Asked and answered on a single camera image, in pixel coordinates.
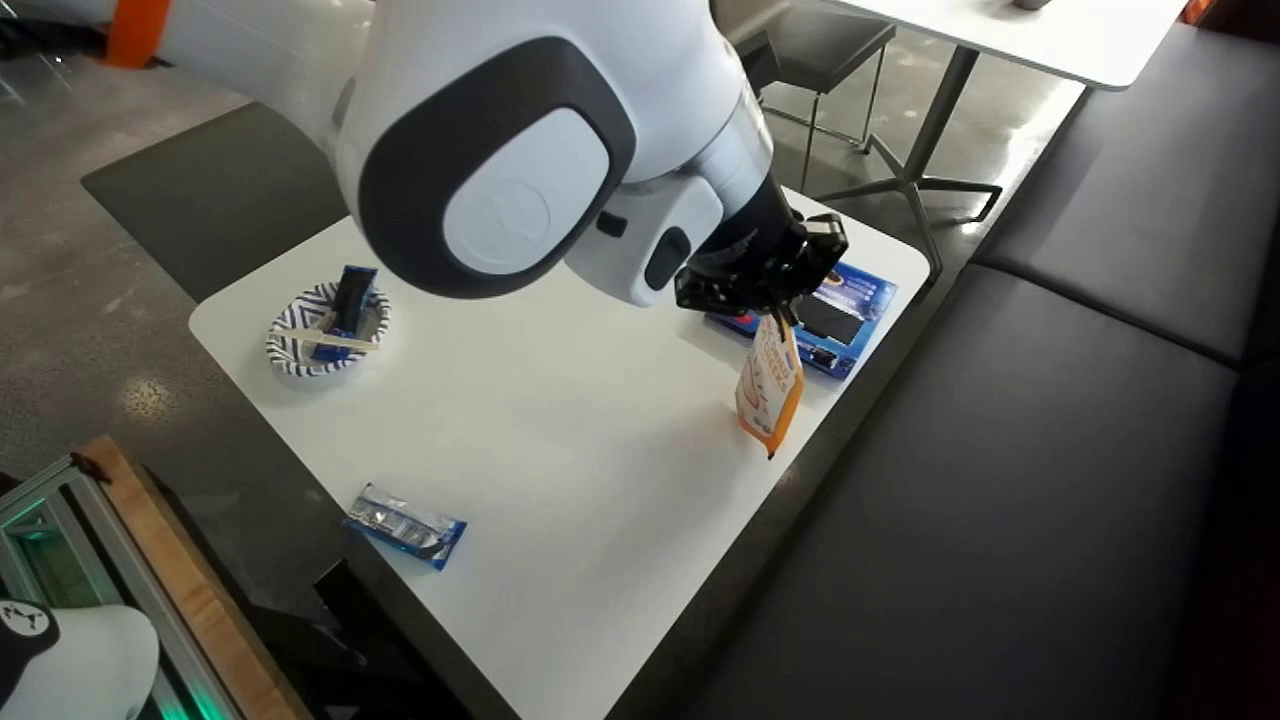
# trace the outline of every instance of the food wrapper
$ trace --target food wrapper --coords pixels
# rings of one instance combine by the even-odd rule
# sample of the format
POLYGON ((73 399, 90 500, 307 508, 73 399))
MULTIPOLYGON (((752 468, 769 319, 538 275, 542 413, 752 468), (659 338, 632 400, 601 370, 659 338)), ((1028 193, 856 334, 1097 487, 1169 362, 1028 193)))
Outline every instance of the food wrapper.
POLYGON ((737 404, 737 424, 764 443, 769 460, 791 427, 801 392, 804 368, 795 333, 772 315, 760 318, 751 351, 737 378, 733 400, 737 404))
POLYGON ((467 529, 462 520, 410 510, 403 500, 378 489, 372 483, 360 491, 343 523, 426 560, 436 570, 444 569, 449 552, 467 529))

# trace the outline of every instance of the wooden board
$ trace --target wooden board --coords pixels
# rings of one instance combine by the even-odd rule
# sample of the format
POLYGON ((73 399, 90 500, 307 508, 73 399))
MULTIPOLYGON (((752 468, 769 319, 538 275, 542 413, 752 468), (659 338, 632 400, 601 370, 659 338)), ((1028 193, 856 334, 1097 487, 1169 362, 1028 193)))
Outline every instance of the wooden board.
POLYGON ((311 720, 147 474, 134 470, 108 436, 91 441, 81 455, 110 479, 101 486, 104 493, 241 712, 251 720, 311 720))

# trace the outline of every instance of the orange snack bag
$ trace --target orange snack bag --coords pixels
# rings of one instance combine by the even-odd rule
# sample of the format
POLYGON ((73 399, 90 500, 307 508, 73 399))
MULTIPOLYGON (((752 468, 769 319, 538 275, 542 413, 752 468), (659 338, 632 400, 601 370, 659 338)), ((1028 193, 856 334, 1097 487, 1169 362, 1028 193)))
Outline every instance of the orange snack bag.
POLYGON ((803 391, 804 369, 795 333, 772 315, 760 318, 733 400, 737 424, 764 443, 769 460, 787 434, 803 391))

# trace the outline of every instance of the chair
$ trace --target chair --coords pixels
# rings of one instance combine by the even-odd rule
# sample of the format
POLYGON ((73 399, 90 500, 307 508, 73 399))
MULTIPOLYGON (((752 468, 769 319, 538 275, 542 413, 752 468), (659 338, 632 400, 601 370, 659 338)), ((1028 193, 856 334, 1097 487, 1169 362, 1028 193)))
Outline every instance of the chair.
POLYGON ((759 1, 753 4, 753 0, 717 0, 712 8, 721 32, 731 40, 754 29, 764 29, 778 59, 781 70, 778 82, 814 94, 813 110, 808 122, 777 108, 764 108, 764 111, 771 115, 809 127, 804 169, 800 174, 800 191, 804 192, 809 179, 809 160, 815 131, 849 142, 861 152, 867 152, 868 131, 876 108, 876 91, 879 88, 879 74, 884 65, 884 47, 893 38, 896 28, 882 20, 859 18, 810 5, 785 3, 767 4, 765 8, 759 5, 759 1), (867 118, 863 122, 863 137, 850 137, 840 131, 819 126, 818 106, 822 96, 829 95, 836 86, 876 54, 879 55, 879 59, 876 63, 876 79, 872 82, 872 96, 867 104, 867 118))

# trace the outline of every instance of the blue box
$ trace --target blue box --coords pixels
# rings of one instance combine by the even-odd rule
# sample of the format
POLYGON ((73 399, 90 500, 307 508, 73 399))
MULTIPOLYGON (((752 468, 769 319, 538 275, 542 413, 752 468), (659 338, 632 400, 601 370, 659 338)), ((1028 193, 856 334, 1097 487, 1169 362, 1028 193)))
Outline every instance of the blue box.
MULTIPOLYGON (((844 263, 822 281, 813 295, 800 299, 795 327, 800 360, 837 379, 845 379, 876 332, 897 286, 844 263)), ((708 314, 717 323, 755 337, 760 316, 708 314)))

